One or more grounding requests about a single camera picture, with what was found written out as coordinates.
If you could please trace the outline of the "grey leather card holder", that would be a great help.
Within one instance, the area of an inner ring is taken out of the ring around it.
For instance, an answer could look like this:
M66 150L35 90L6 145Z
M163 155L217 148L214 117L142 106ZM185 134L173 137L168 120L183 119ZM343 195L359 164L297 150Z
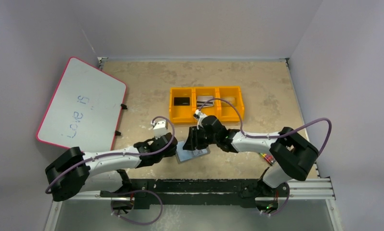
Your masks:
M194 151L184 150L183 149L184 144L185 144L185 141L178 141L178 144L177 144L175 156L179 164L210 153L209 148L202 149L202 150L194 150Z

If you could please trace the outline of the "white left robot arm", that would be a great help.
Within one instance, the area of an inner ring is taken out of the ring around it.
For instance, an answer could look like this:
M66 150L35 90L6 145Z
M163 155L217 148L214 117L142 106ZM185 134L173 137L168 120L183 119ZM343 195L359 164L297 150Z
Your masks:
M112 190L120 197L131 192L131 184L125 180L124 169L149 167L159 163L165 157L176 154L178 141L167 133L159 138L137 142L125 149L107 152L83 152L72 147L62 153L45 169L48 180L46 194L56 202L65 201L85 191L98 191L101 184L95 180L97 175L117 173Z

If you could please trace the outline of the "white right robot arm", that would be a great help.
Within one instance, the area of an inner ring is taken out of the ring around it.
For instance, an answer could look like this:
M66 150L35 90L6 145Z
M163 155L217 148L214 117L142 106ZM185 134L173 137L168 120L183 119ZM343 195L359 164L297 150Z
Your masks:
M291 179L306 180L319 156L318 149L290 127L274 133L245 133L241 129L226 128L213 115L189 128L182 149L193 152L209 145L216 145L227 153L254 152L273 156L276 163L263 172L258 182L258 190L265 196Z

